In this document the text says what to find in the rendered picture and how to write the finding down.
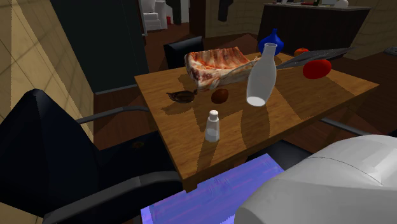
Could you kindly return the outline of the purple robot stand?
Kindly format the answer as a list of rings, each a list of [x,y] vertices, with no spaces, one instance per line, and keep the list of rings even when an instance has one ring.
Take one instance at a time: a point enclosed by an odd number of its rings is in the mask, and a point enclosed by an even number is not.
[[[283,172],[267,154],[141,209],[143,224],[234,224],[237,208]]]

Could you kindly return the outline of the white stacked furniture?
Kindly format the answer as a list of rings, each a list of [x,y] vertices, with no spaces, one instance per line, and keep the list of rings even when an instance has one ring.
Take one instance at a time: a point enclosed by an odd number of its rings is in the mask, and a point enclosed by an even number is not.
[[[146,31],[168,28],[166,0],[139,0]]]

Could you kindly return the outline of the dark tall cabinet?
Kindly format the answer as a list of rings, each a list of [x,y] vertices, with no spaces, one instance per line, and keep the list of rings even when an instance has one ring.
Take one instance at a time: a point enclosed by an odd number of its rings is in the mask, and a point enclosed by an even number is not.
[[[139,0],[50,0],[94,93],[149,71]]]

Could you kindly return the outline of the white salt shaker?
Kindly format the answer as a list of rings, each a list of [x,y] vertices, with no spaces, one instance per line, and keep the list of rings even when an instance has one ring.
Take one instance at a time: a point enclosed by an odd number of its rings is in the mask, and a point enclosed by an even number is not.
[[[211,110],[207,119],[205,129],[205,139],[210,143],[219,141],[219,113],[216,110]]]

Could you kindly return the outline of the raw rib rack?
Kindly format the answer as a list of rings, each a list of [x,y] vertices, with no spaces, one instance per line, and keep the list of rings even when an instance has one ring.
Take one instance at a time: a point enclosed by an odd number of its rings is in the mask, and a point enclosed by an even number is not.
[[[246,81],[259,59],[260,56],[247,59],[238,47],[191,52],[184,56],[186,70],[201,92]]]

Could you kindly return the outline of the white bottle vase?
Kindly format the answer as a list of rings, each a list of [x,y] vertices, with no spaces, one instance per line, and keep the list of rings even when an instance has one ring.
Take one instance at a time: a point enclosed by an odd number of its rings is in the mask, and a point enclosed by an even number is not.
[[[249,74],[246,100],[252,106],[264,106],[273,91],[276,81],[274,61],[276,48],[276,44],[266,43],[260,59]]]

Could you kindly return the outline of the dark wooden counter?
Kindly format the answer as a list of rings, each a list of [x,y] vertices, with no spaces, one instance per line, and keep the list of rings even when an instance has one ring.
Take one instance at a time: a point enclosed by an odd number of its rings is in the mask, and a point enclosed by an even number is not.
[[[370,10],[367,6],[334,8],[265,3],[257,40],[277,29],[277,36],[284,43],[282,52],[290,55],[298,48],[348,48]]]

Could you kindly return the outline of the black chair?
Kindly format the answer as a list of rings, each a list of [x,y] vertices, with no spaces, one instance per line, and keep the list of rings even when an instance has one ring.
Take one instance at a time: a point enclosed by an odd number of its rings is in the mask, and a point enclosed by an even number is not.
[[[169,69],[185,67],[185,55],[204,50],[202,36],[164,45],[165,58]]]

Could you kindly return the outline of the wooden table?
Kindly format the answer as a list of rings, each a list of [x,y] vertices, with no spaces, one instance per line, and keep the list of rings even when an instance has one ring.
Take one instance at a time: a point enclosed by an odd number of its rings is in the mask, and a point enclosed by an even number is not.
[[[340,71],[310,80],[301,67],[280,69],[267,103],[254,107],[247,103],[243,81],[226,86],[229,96],[222,104],[213,103],[209,91],[190,103],[171,101],[167,92],[196,88],[183,67],[139,75],[136,82],[187,192],[341,108],[357,109],[376,88]],[[215,143],[205,139],[211,110],[219,113]]]

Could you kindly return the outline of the brown round fruit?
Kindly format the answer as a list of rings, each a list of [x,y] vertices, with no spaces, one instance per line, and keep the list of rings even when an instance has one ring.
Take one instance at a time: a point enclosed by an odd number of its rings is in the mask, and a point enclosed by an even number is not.
[[[229,96],[227,89],[217,89],[211,96],[211,101],[215,104],[222,104],[227,101]]]

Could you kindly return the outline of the dark brown small dish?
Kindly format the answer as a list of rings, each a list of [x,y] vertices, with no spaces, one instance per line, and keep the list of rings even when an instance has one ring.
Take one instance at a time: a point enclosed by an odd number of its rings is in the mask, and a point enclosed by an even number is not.
[[[198,94],[197,89],[195,89],[192,92],[188,91],[188,90],[178,91],[178,92],[173,92],[173,93],[167,92],[167,95],[169,96],[169,98],[172,101],[175,101],[178,103],[192,102],[197,94]]]

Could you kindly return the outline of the grey long flat blade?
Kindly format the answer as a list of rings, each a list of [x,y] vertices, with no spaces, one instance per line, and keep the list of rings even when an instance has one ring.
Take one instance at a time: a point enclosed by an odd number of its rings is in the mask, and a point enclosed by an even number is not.
[[[302,53],[286,62],[283,62],[282,64],[279,64],[278,66],[276,66],[276,69],[285,69],[285,68],[289,68],[289,67],[304,66],[306,63],[308,63],[312,60],[334,58],[336,56],[345,54],[355,48],[356,48],[355,46],[352,46],[349,48],[338,48],[338,49],[316,50],[316,51],[304,52],[304,53]]]

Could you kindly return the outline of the red oval fruit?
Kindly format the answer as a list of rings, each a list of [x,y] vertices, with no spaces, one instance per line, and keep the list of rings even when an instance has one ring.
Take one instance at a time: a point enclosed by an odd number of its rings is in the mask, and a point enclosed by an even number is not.
[[[303,75],[308,79],[318,79],[331,71],[331,63],[326,59],[312,60],[303,67]]]

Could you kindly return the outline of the blue vase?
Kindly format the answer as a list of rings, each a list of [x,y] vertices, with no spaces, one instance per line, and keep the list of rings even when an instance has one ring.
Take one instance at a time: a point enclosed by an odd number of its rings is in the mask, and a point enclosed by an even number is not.
[[[258,48],[259,48],[260,53],[263,53],[263,49],[264,49],[266,43],[272,43],[272,44],[277,45],[274,55],[279,54],[280,51],[284,47],[284,43],[280,40],[280,38],[277,35],[276,28],[272,29],[272,33],[259,42]]]

